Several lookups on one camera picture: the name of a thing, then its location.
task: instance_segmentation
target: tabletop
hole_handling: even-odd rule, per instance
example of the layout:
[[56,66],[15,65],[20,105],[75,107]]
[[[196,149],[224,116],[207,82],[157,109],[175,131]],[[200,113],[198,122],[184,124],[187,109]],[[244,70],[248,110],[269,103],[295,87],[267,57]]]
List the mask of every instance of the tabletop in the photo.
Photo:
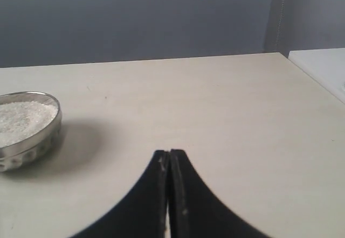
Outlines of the tabletop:
[[345,106],[278,53],[4,68],[0,90],[64,115],[58,151],[0,175],[0,237],[73,235],[171,148],[264,233],[345,235]]
[[345,48],[291,51],[289,60],[345,103]]

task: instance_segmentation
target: metal dish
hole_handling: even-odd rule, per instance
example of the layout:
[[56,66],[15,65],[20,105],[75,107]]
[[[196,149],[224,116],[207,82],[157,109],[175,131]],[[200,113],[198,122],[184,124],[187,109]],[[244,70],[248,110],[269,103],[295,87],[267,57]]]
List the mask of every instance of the metal dish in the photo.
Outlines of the metal dish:
[[32,101],[55,106],[57,114],[44,129],[33,136],[0,148],[0,172],[19,168],[38,159],[53,147],[59,137],[62,111],[59,101],[54,96],[40,92],[20,92],[0,96],[0,105]]

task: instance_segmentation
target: gray wall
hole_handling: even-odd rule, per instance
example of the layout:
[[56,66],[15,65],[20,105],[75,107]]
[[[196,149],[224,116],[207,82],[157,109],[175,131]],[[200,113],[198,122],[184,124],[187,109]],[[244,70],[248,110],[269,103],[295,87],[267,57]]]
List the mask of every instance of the gray wall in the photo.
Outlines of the gray wall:
[[266,51],[288,55],[290,50],[345,47],[345,0],[285,0],[284,6],[280,33],[276,25],[280,11],[272,6]]
[[256,53],[271,0],[0,0],[0,67]]

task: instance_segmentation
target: black curved jaw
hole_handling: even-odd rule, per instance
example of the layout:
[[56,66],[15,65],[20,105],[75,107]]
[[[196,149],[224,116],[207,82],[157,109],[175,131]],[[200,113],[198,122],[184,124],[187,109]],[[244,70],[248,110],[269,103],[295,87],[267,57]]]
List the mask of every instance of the black curved jaw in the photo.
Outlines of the black curved jaw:
[[268,238],[228,209],[202,181],[183,150],[171,150],[171,238]]
[[73,238],[164,238],[168,168],[169,153],[156,151],[129,193],[106,215]]

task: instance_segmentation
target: white powder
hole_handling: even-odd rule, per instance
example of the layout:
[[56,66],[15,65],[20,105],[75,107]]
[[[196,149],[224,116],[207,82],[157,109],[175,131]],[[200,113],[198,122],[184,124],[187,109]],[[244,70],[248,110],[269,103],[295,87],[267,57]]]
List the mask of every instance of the white powder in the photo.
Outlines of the white powder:
[[56,107],[39,102],[0,105],[0,148],[36,134],[44,129],[57,113]]

